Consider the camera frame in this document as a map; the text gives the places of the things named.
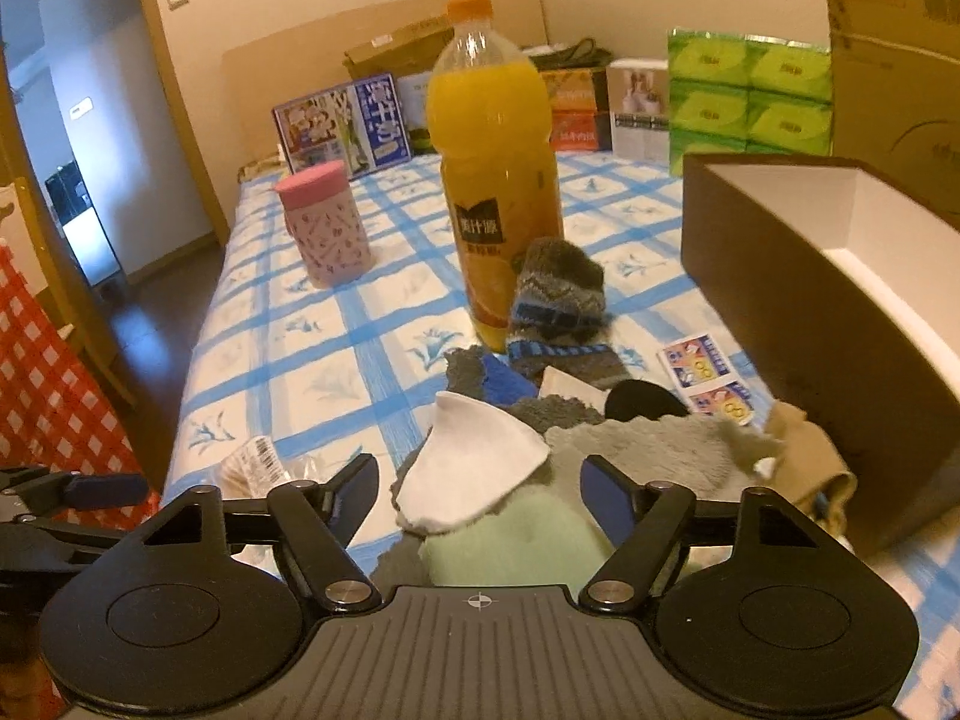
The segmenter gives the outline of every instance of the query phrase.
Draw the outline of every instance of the pink cup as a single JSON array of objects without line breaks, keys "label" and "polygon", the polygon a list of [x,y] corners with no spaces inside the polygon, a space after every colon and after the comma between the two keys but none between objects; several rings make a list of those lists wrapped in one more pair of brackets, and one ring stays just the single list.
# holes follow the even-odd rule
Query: pink cup
[{"label": "pink cup", "polygon": [[277,184],[287,231],[315,287],[352,281],[371,269],[370,245],[343,162],[324,162]]}]

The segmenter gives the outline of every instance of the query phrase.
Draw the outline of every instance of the beige fabric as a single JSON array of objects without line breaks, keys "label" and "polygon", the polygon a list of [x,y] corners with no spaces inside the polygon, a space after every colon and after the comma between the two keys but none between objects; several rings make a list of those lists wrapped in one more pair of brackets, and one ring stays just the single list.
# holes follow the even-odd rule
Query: beige fabric
[{"label": "beige fabric", "polygon": [[764,429],[785,444],[768,487],[814,519],[817,495],[824,493],[827,516],[818,523],[831,536],[843,536],[847,528],[844,507],[856,490],[856,476],[833,442],[822,428],[806,421],[805,412],[781,401],[774,403]]}]

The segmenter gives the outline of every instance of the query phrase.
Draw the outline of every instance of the orange juice bottle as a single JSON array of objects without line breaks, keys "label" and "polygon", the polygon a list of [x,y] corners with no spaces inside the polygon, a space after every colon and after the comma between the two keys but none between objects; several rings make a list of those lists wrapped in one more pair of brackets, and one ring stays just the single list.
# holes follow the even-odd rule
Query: orange juice bottle
[{"label": "orange juice bottle", "polygon": [[490,0],[451,0],[453,40],[426,98],[430,140],[477,334],[503,351],[534,238],[563,236],[550,100],[533,63],[491,28]]}]

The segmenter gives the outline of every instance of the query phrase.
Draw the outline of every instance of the red and white gingham fabric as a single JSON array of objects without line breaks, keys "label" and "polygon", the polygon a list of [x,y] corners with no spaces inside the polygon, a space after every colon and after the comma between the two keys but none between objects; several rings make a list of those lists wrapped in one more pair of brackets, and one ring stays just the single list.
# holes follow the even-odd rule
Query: red and white gingham fabric
[{"label": "red and white gingham fabric", "polygon": [[[0,239],[0,466],[139,473],[109,401],[59,336]],[[158,498],[70,522],[129,530],[157,513]]]}]

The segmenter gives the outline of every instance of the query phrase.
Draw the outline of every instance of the bed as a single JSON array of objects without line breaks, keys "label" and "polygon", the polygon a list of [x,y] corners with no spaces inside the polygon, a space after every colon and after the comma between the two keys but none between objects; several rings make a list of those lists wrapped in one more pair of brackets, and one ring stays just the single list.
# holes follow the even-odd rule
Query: bed
[{"label": "bed", "polygon": [[[607,153],[563,154],[559,168],[566,234],[605,267],[611,343],[631,372],[667,385],[656,351],[707,330],[750,386],[762,424],[770,392],[680,265],[680,180]],[[387,487],[424,439],[445,387],[443,354],[475,341],[439,162],[419,157],[354,183],[376,265],[325,292],[309,286],[286,233],[278,177],[242,187],[164,499],[213,482],[216,464],[257,435],[319,479],[371,452],[381,495],[350,546],[370,571],[398,538]],[[920,654],[898,702],[915,720],[953,717],[960,704],[959,533],[960,509],[872,560],[920,622]]]}]

